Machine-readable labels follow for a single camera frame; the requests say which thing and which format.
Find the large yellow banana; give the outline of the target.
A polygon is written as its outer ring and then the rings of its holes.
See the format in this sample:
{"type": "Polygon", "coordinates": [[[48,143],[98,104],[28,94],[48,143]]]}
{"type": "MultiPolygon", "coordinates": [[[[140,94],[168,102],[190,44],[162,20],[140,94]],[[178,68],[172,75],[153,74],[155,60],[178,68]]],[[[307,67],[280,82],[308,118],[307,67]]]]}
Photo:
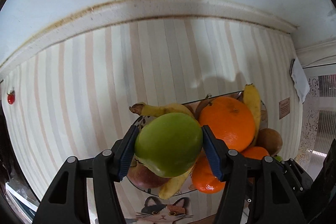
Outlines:
{"type": "Polygon", "coordinates": [[[191,181],[191,174],[194,169],[192,166],[187,172],[184,174],[173,177],[168,180],[163,186],[160,187],[159,190],[159,198],[161,200],[168,200],[172,196],[177,194],[183,194],[196,189],[194,184],[191,181]]]}

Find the green apple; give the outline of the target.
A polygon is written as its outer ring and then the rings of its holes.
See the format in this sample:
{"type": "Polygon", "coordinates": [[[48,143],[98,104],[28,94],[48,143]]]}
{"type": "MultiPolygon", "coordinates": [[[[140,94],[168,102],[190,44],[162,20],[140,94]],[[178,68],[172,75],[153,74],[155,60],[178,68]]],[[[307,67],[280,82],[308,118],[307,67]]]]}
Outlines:
{"type": "Polygon", "coordinates": [[[203,133],[196,119],[170,113],[155,118],[140,131],[135,155],[157,176],[173,178],[195,164],[202,144],[203,133]]]}
{"type": "Polygon", "coordinates": [[[283,161],[283,158],[281,156],[279,156],[279,155],[274,155],[273,158],[276,159],[279,162],[283,161]]]}

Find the small yellow banana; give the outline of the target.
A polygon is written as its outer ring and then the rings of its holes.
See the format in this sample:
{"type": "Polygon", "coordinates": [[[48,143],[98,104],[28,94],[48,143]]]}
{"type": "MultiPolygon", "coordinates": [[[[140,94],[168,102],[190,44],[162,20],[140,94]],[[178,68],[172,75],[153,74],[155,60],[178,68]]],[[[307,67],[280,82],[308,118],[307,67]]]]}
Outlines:
{"type": "Polygon", "coordinates": [[[139,116],[151,116],[157,118],[165,114],[182,113],[194,118],[193,113],[186,106],[178,103],[171,103],[165,106],[152,106],[145,102],[139,102],[133,106],[129,106],[129,110],[131,113],[139,116]]]}

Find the small orange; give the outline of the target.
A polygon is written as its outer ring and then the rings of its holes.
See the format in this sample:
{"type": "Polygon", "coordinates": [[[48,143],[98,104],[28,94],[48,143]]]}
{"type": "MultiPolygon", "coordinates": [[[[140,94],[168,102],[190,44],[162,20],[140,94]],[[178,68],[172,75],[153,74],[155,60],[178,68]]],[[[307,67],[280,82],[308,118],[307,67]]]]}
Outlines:
{"type": "Polygon", "coordinates": [[[220,192],[225,187],[225,182],[213,175],[209,161],[206,156],[201,156],[194,165],[191,181],[194,187],[205,194],[220,192]]]}

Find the red apple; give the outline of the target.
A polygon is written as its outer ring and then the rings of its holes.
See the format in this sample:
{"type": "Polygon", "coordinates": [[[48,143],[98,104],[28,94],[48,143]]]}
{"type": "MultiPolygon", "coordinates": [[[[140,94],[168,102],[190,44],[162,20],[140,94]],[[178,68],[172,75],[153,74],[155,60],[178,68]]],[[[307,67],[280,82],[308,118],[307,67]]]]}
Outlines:
{"type": "Polygon", "coordinates": [[[131,166],[127,178],[138,188],[151,189],[163,186],[169,178],[157,176],[143,164],[131,166]]]}

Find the large orange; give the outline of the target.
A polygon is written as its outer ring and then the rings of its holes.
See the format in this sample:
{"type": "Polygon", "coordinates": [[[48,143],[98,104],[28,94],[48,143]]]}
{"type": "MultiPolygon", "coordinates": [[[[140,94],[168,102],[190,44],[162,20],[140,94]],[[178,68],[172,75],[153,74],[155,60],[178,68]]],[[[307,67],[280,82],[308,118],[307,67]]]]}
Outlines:
{"type": "Polygon", "coordinates": [[[255,136],[255,121],[249,108],[237,99],[217,97],[200,113],[198,122],[208,125],[229,149],[245,150],[255,136]]]}

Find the patterned ceramic plate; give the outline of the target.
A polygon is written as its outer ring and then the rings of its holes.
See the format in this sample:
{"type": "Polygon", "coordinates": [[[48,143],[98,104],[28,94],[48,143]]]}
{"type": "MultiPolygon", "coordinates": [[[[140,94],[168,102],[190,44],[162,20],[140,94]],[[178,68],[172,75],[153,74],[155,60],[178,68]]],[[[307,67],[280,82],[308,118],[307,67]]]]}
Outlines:
{"type": "Polygon", "coordinates": [[[209,126],[227,147],[260,159],[267,151],[255,147],[265,113],[258,91],[251,85],[240,94],[212,97],[187,104],[153,106],[138,102],[129,107],[140,116],[135,158],[127,178],[137,188],[152,190],[163,199],[183,192],[189,175],[203,193],[223,189],[202,151],[202,126],[209,126]]]}

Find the striped table mat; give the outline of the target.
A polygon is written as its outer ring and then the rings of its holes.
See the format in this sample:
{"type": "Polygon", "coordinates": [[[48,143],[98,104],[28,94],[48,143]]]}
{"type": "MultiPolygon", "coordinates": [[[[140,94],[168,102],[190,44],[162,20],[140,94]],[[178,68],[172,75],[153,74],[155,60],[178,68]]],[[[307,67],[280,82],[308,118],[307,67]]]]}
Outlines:
{"type": "Polygon", "coordinates": [[[121,157],[111,189],[126,223],[213,220],[229,180],[210,170],[202,128],[244,158],[296,157],[302,101],[289,34],[228,19],[103,27],[48,47],[1,83],[10,140],[40,202],[69,200],[85,160],[121,157]]]}

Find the white tissue paper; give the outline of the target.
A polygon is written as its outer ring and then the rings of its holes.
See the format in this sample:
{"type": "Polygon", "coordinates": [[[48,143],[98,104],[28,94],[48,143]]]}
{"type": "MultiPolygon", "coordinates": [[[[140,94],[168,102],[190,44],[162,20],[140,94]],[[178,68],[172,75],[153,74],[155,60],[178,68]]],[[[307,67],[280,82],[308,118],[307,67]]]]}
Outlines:
{"type": "Polygon", "coordinates": [[[301,103],[305,102],[306,96],[310,91],[309,83],[306,77],[305,72],[303,71],[303,67],[299,62],[298,58],[295,58],[295,63],[293,65],[293,71],[291,78],[294,83],[294,88],[299,97],[299,101],[301,103]]]}

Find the red cherry tomato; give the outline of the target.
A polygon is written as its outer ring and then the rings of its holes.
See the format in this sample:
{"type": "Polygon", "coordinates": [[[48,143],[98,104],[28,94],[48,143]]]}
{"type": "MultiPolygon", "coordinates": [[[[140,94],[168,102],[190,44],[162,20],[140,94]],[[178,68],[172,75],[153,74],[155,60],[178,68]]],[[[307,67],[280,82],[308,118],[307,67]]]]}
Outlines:
{"type": "Polygon", "coordinates": [[[15,91],[14,90],[7,93],[7,102],[9,105],[12,105],[15,102],[15,91]]]}

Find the black smartphone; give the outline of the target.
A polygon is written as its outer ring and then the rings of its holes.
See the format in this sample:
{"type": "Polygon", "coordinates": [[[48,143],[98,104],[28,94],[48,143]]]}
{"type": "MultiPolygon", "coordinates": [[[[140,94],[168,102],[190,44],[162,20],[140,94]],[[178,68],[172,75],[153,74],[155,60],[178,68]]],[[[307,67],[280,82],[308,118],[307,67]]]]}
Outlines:
{"type": "Polygon", "coordinates": [[[292,59],[290,62],[290,67],[289,67],[289,75],[292,75],[292,71],[293,71],[293,65],[295,63],[295,59],[292,59]]]}

